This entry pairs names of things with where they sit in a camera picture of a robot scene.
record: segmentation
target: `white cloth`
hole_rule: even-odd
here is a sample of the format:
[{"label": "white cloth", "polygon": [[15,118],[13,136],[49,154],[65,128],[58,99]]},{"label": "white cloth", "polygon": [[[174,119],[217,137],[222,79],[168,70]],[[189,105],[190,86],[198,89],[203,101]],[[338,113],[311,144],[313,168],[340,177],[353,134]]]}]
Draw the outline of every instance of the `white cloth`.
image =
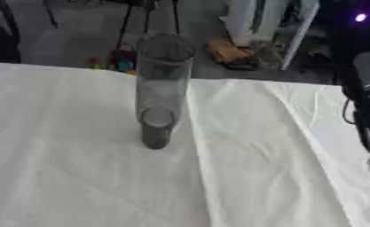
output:
[{"label": "white cloth", "polygon": [[340,88],[192,80],[161,151],[132,76],[0,64],[0,226],[370,227]]}]

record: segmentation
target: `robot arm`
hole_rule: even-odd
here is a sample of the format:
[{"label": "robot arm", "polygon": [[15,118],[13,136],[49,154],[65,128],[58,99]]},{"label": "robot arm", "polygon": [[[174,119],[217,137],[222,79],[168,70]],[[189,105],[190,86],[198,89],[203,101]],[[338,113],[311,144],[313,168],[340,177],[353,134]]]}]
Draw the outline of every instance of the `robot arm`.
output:
[{"label": "robot arm", "polygon": [[370,0],[320,0],[336,75],[354,102],[354,124],[370,152]]}]

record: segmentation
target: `cable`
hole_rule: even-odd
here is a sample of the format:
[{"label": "cable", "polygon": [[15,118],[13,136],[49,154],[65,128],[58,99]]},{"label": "cable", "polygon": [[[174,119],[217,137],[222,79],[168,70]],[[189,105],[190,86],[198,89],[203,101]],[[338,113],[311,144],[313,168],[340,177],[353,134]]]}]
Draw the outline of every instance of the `cable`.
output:
[{"label": "cable", "polygon": [[347,99],[346,102],[344,103],[344,106],[343,106],[342,117],[343,117],[343,120],[346,121],[346,123],[348,123],[348,124],[355,124],[354,121],[349,121],[349,119],[346,116],[346,112],[348,110],[349,103],[350,103],[350,99]]}]

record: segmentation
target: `tripod leg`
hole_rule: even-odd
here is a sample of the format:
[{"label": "tripod leg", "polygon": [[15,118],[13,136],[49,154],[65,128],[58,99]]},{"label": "tripod leg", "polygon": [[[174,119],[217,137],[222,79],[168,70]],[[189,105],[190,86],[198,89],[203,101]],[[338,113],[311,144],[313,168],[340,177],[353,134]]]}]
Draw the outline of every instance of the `tripod leg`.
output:
[{"label": "tripod leg", "polygon": [[128,5],[127,14],[125,15],[124,22],[122,24],[122,28],[121,28],[121,31],[120,31],[120,37],[118,38],[117,45],[115,46],[116,50],[120,50],[120,48],[121,48],[122,39],[124,37],[125,31],[127,30],[128,21],[130,20],[130,14],[132,12],[132,7],[133,7],[132,4]]},{"label": "tripod leg", "polygon": [[59,24],[55,19],[55,16],[53,15],[53,12],[51,10],[50,2],[49,0],[43,0],[43,6],[45,7],[46,12],[48,13],[48,17],[50,18],[51,24],[55,27],[58,28]]},{"label": "tripod leg", "polygon": [[173,3],[173,8],[174,8],[175,29],[177,30],[177,35],[180,35],[179,16],[177,13],[178,0],[172,0],[172,3]]},{"label": "tripod leg", "polygon": [[144,34],[147,34],[149,32],[149,22],[150,22],[150,11],[146,10],[145,29],[143,30]]}]

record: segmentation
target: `floor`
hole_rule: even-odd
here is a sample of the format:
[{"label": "floor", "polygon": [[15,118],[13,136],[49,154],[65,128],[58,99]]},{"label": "floor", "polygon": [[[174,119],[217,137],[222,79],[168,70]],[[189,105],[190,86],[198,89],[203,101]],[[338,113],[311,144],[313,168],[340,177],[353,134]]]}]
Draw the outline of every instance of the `floor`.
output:
[{"label": "floor", "polygon": [[[25,64],[87,67],[86,59],[106,60],[115,47],[126,5],[106,3],[92,7],[78,0],[51,0],[52,9],[59,21],[54,28],[48,21],[42,0],[11,0],[10,4],[20,24],[20,46]],[[227,70],[209,59],[204,45],[209,39],[225,37],[224,24],[218,16],[224,15],[224,0],[185,0],[180,2],[182,34],[197,47],[194,60],[194,78],[205,79],[255,79],[280,82],[330,83],[332,78],[314,73]],[[130,18],[124,42],[131,45],[142,33],[144,13],[135,9]],[[161,1],[161,8],[154,12],[151,32],[173,31],[171,2]]]}]

